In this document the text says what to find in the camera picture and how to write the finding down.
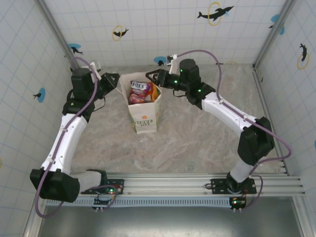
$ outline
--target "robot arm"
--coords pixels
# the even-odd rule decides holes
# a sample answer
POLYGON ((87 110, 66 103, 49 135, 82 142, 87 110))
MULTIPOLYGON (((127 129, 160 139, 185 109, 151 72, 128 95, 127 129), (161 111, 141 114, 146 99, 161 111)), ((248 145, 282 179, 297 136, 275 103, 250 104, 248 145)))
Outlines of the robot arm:
POLYGON ((193 59, 184 59, 179 66, 176 61, 176 55, 168 58, 171 61, 170 71, 159 69, 146 73, 146 77, 155 85, 161 87, 181 90, 185 92, 188 101, 196 105, 201 110, 205 110, 230 127, 239 137, 238 154, 240 160, 235 167, 228 173, 225 185, 231 192, 237 193, 251 183, 248 178, 253 166, 264 156, 266 156, 274 147, 273 137, 266 132, 253 126, 244 118, 257 123, 271 131, 271 124, 265 117, 257 119, 250 116, 231 103, 227 102, 220 96, 220 100, 216 95, 216 90, 208 84, 201 81, 199 76, 199 68, 193 59), (180 68, 180 75, 175 74, 180 68), (228 104, 233 109, 241 113, 241 118, 232 110, 228 109, 228 104))
MULTIPOLYGON (((92 65, 92 67, 98 78, 97 92, 93 99, 93 102, 95 102, 98 99, 103 99, 105 95, 116 88, 119 74, 105 73, 100 76, 94 65, 92 65)), ((87 104, 92 96, 94 80, 92 80, 91 77, 92 74, 88 68, 79 68, 73 71, 71 77, 73 90, 71 90, 71 93, 67 96, 67 102, 63 108, 60 130, 56 136, 51 151, 43 162, 41 168, 33 169, 30 175, 30 179, 36 189, 39 186, 44 172, 53 161, 53 153, 62 131, 65 130, 66 124, 87 104)), ((68 126, 57 151, 56 158, 49 169, 40 191, 41 198, 73 202, 76 200, 79 193, 91 187, 107 184, 106 172, 101 170, 88 170, 83 174, 70 175, 71 162, 79 138, 87 126, 94 109, 94 103, 91 103, 82 114, 76 117, 68 126)))

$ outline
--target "yellow ring sticker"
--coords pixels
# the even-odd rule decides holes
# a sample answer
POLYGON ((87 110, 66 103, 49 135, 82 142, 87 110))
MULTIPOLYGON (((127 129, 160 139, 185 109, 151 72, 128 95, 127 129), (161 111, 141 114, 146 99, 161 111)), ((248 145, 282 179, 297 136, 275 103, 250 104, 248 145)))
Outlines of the yellow ring sticker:
POLYGON ((299 56, 299 58, 298 58, 298 60, 297 60, 297 68, 298 68, 299 70, 305 69, 305 68, 307 67, 308 63, 310 62, 310 55, 309 55, 308 53, 306 53, 306 55, 308 56, 308 59, 307 59, 307 63, 306 63, 305 66, 300 67, 300 60, 301 60, 301 58, 303 57, 302 54, 301 54, 301 56, 299 56))
POLYGON ((217 26, 220 22, 221 22, 221 20, 222 20, 222 17, 220 17, 219 18, 219 21, 216 23, 216 24, 212 24, 210 21, 209 21, 209 11, 210 11, 210 9, 211 9, 211 7, 213 6, 213 5, 218 5, 218 6, 221 6, 218 2, 212 2, 211 3, 211 5, 208 7, 208 12, 207 12, 207 19, 208 19, 208 23, 209 23, 209 25, 210 26, 217 26))
POLYGON ((123 26, 121 26, 121 25, 115 26, 115 28, 114 28, 114 30, 113 30, 113 32, 112 32, 112 39, 113 39, 114 41, 119 41, 120 38, 122 37, 122 34, 123 34, 123 26), (120 27, 120 35, 119 35, 119 38, 118 38, 118 39, 115 39, 115 38, 114 38, 114 31, 115 31, 118 27, 120 27))

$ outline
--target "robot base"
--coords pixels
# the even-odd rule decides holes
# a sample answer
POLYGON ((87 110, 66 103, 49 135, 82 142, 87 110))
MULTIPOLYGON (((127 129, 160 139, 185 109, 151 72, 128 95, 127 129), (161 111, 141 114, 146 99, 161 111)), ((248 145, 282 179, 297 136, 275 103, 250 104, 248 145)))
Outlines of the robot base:
MULTIPOLYGON (((87 171, 96 171, 101 173, 101 182, 100 186, 102 185, 112 185, 117 188, 118 194, 123 194, 124 189, 124 180, 123 179, 108 179, 107 173, 104 170, 99 169, 89 169, 87 171)), ((99 189, 93 189, 93 190, 87 190, 84 192, 81 192, 81 194, 114 194, 114 191, 110 191, 110 188, 99 188, 99 189)))
POLYGON ((256 185, 253 179, 247 178, 237 189, 231 189, 227 184, 227 179, 211 179, 211 183, 207 185, 207 189, 211 189, 213 194, 256 194, 256 185))

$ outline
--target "gray floor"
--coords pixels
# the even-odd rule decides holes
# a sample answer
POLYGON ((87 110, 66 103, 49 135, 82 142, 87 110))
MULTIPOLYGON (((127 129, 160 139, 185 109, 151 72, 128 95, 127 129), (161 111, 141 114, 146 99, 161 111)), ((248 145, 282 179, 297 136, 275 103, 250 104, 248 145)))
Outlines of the gray floor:
POLYGON ((299 237, 289 199, 261 198, 244 212, 226 208, 62 207, 39 237, 299 237))
MULTIPOLYGON (((126 74, 156 68, 112 67, 105 71, 126 74)), ((216 88, 217 66, 199 68, 202 80, 216 88)), ((232 64, 222 68, 221 95, 246 113, 263 116, 251 65, 232 64)), ((129 173, 227 173, 239 159, 236 134, 215 116, 192 106, 185 97, 172 96, 172 90, 165 89, 162 93, 157 133, 134 132, 127 106, 116 90, 106 100, 106 106, 92 114, 80 138, 72 161, 73 172, 98 168, 129 173)), ((279 163, 269 162, 257 171, 276 173, 279 163)))

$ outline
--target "candy bag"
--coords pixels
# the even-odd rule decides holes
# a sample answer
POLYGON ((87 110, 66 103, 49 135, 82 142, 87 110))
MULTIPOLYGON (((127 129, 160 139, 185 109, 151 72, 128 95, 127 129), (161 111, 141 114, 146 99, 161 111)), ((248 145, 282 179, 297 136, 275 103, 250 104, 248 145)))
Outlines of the candy bag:
POLYGON ((134 80, 130 81, 131 84, 131 91, 129 94, 129 104, 141 104, 145 103, 145 97, 147 93, 151 90, 152 84, 151 83, 144 83, 144 82, 137 82, 134 80))

